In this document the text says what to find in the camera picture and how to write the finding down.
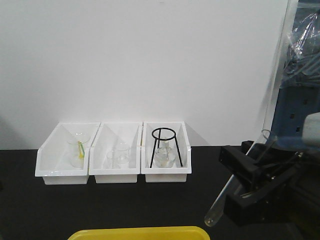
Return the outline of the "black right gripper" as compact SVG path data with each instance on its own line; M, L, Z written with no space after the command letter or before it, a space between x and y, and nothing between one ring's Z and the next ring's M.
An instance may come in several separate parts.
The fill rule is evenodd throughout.
M224 213L239 226L293 222L300 227L320 225L320 157L279 147L276 142L241 143L241 151L222 146L219 162L242 185L253 185L260 169L285 170L260 189L229 193Z

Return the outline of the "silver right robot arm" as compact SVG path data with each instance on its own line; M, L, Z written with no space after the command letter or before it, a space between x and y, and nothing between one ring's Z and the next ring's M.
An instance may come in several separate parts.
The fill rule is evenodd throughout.
M248 153L227 145L220 162L240 183L226 195L223 212L242 226L294 222L320 228L320 115L308 115L302 147L282 147L277 137L255 143Z

